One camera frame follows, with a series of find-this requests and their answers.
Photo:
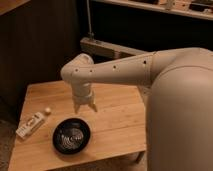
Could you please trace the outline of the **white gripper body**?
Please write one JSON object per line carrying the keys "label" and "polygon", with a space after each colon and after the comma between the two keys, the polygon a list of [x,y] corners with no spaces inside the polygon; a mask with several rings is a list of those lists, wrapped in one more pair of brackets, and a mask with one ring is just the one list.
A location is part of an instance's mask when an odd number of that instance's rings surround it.
{"label": "white gripper body", "polygon": [[94,92],[90,83],[72,85],[73,100],[78,105],[93,104]]}

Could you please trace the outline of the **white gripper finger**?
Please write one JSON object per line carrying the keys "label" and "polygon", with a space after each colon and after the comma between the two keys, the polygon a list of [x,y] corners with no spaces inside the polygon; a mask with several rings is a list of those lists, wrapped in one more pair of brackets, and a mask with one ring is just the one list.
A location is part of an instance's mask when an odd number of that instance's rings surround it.
{"label": "white gripper finger", "polygon": [[74,112],[75,112],[76,114],[78,114],[79,109],[80,109],[80,105],[74,104]]}
{"label": "white gripper finger", "polygon": [[92,108],[94,110],[94,112],[98,112],[97,106],[95,103],[91,103],[89,106],[90,106],[90,108]]}

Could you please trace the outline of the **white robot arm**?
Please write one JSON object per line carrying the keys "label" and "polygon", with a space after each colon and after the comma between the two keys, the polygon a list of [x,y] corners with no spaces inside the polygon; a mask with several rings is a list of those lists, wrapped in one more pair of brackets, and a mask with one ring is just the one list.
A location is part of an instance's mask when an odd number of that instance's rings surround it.
{"label": "white robot arm", "polygon": [[213,171],[213,51],[179,48],[96,64],[81,53],[61,69],[76,106],[93,83],[141,85],[148,171]]}

